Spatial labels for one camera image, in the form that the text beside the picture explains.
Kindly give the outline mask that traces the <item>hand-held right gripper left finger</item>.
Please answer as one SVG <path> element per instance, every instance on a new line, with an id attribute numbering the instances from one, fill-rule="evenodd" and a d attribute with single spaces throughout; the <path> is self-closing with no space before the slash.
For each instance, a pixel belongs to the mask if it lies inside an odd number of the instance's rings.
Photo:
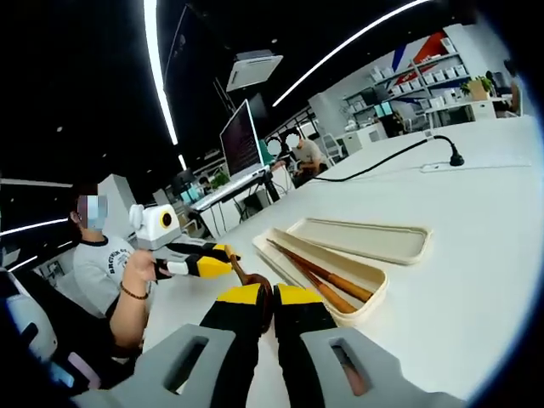
<path id="1" fill-rule="evenodd" d="M 75 406 L 245 406 L 269 301 L 258 283 L 229 289 L 200 325 L 181 326 L 138 358 L 132 376 L 74 397 Z"/>

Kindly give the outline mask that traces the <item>person's left hand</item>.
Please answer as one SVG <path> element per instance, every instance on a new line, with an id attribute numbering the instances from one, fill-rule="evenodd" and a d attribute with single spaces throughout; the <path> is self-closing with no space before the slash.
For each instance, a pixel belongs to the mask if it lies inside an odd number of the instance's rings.
<path id="1" fill-rule="evenodd" d="M 136 250 L 128 259 L 122 278 L 122 287 L 138 298 L 144 298 L 148 283 L 156 281 L 156 260 L 146 250 Z"/>

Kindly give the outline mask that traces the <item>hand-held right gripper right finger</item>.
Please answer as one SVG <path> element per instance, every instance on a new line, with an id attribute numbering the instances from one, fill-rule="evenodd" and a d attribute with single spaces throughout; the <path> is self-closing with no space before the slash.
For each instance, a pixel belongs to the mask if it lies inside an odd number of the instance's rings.
<path id="1" fill-rule="evenodd" d="M 274 289 L 278 359 L 292 407 L 463 407 L 409 382 L 399 360 L 352 327 L 339 327 L 312 291 Z"/>

